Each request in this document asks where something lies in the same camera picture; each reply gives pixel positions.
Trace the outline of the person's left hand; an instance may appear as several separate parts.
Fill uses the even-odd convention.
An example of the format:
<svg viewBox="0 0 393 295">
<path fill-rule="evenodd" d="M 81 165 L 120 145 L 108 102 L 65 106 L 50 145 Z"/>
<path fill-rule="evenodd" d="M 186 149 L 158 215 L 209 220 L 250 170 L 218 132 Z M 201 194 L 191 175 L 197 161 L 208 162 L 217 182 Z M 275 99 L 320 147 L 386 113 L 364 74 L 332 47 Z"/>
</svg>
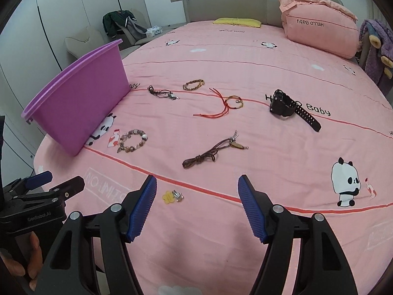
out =
<svg viewBox="0 0 393 295">
<path fill-rule="evenodd" d="M 15 248 L 1 248 L 1 259 L 8 271 L 28 294 L 34 294 L 43 255 L 38 236 L 34 232 L 17 237 Z"/>
</svg>

